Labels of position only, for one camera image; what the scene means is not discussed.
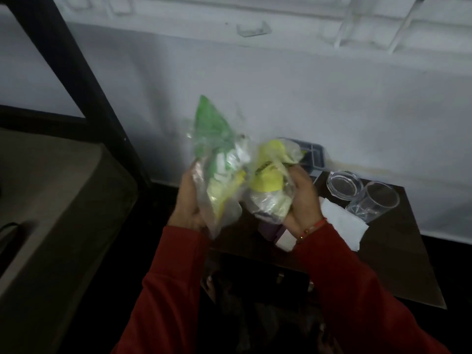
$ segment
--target dark floor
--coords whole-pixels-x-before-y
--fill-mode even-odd
[[[60,354],[109,353],[141,291],[177,195],[156,185],[141,196],[103,260],[64,337]],[[453,353],[472,353],[472,246],[423,237],[448,310],[402,300],[420,326]]]

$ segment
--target red shirt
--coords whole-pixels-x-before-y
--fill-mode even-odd
[[[112,354],[193,353],[200,279],[209,248],[203,234],[166,226],[143,290]],[[333,226],[293,251],[308,270],[328,326],[347,353],[449,353],[382,288]]]

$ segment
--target red bracelet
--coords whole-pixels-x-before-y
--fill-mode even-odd
[[[299,241],[303,240],[308,235],[312,234],[313,232],[315,232],[319,228],[323,227],[326,223],[327,223],[327,218],[323,217],[316,224],[314,224],[313,226],[311,226],[311,227],[307,228],[306,230],[304,230],[303,234],[300,236],[300,238],[298,240]]]

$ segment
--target clear plastic bag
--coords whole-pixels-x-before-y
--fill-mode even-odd
[[[288,139],[274,139],[259,147],[256,170],[244,195],[252,214],[271,224],[284,221],[295,196],[286,165],[296,164],[302,157],[298,144]]]
[[[192,137],[197,201],[214,239],[242,214],[239,200],[253,173],[253,149],[250,139],[234,132],[205,96],[200,97]]]

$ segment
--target glass cup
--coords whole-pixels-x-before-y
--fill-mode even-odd
[[[400,196],[392,186],[371,181],[347,206],[346,210],[364,220],[365,223],[376,219],[400,203]]]

